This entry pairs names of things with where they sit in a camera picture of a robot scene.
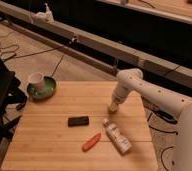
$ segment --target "small bottle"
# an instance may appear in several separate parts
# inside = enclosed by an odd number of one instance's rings
[[[132,147],[131,142],[120,132],[115,123],[111,123],[107,118],[104,118],[103,125],[106,128],[108,137],[112,140],[115,147],[121,154],[127,153]]]
[[[45,14],[47,15],[47,21],[48,22],[54,22],[54,19],[53,19],[53,13],[52,11],[50,10],[49,6],[47,3],[45,3],[45,6],[46,6],[46,12]]]

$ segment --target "bottle cap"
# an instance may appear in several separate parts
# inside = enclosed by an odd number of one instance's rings
[[[107,118],[103,119],[103,125],[104,126],[107,126],[109,124],[109,122],[110,122],[109,119],[107,119]]]

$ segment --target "green plate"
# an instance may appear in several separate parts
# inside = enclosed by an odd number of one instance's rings
[[[27,93],[31,100],[45,100],[51,97],[56,90],[56,81],[51,77],[44,77],[45,80],[45,88],[42,92],[37,92],[36,89],[31,85],[28,84],[27,86]]]

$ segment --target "socket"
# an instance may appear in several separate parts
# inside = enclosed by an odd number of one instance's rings
[[[72,41],[73,43],[78,43],[78,42],[79,42],[79,35],[76,34],[76,33],[74,33],[71,41]]]

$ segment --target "black eraser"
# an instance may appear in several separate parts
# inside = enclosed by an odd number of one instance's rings
[[[88,116],[68,118],[68,126],[71,127],[71,126],[81,126],[81,125],[89,125],[89,117]]]

